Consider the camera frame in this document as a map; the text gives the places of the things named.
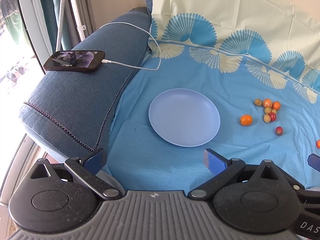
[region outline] blue bedsheet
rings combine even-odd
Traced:
[[[320,155],[316,148],[320,138],[319,103],[303,98],[300,84],[287,79],[284,82],[277,71],[250,56],[228,58],[230,55],[219,52],[220,61],[225,63],[217,67],[206,59],[206,51],[199,51],[202,48],[173,42],[164,46],[172,45],[174,49],[164,50],[159,70],[139,71],[117,106],[104,169],[109,168],[125,189],[189,192],[213,176],[203,164],[206,148],[248,164],[272,159],[306,187],[320,185],[319,172],[307,163],[311,153]],[[159,55],[153,56],[143,67],[157,66]],[[174,88],[195,90],[215,104],[221,126],[213,140],[184,148],[155,133],[148,119],[149,105],[158,94]],[[281,102],[275,122],[264,123],[263,108],[253,104],[255,98]],[[243,114],[253,117],[251,126],[240,125]],[[277,126],[283,127],[282,136],[275,135]]]

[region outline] sofa armrest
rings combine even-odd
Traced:
[[[114,21],[149,30],[146,8],[132,10]],[[103,50],[107,59],[140,66],[148,35],[132,26],[102,27],[74,50]],[[107,150],[110,124],[117,102],[136,69],[102,64],[93,73],[48,72],[20,110],[27,134],[53,158],[63,162],[84,157],[97,147]]]

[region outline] orange cherry tomato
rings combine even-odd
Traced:
[[[245,115],[241,116],[240,124],[242,124],[243,126],[248,126],[248,125],[252,124],[252,116],[249,114],[245,114]]]
[[[273,102],[272,109],[275,109],[276,111],[279,111],[280,107],[281,107],[280,102],[278,102],[278,101]]]
[[[266,108],[266,107],[272,108],[272,101],[269,98],[263,100],[263,107],[264,108]]]

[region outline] charging cable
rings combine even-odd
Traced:
[[[147,32],[146,30],[136,26],[136,25],[133,25],[131,23],[125,23],[125,22],[112,22],[112,23],[107,23],[107,24],[104,24],[102,25],[99,29],[101,29],[103,26],[106,26],[106,25],[110,25],[110,24],[116,24],[116,23],[121,23],[121,24],[127,24],[127,25],[131,25],[133,27],[136,27],[137,29],[139,30],[142,30],[144,31],[145,33],[148,33],[150,35],[150,37],[154,40],[154,42],[156,43],[159,51],[160,51],[160,60],[159,60],[159,64],[158,64],[158,67],[157,68],[143,68],[143,67],[136,67],[136,66],[131,66],[131,65],[127,65],[127,64],[124,64],[124,63],[120,63],[120,62],[116,62],[116,61],[112,61],[112,60],[108,60],[108,59],[103,59],[102,60],[102,63],[115,63],[115,64],[118,64],[118,65],[121,65],[121,66],[125,66],[125,67],[131,67],[131,68],[138,68],[138,69],[144,69],[144,70],[158,70],[159,67],[160,67],[160,64],[161,64],[161,49],[159,47],[159,44],[158,42],[156,41],[156,39],[149,33]]]

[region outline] plate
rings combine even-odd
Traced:
[[[211,141],[219,131],[220,115],[204,95],[189,89],[171,89],[150,104],[149,120],[164,140],[183,147]]]

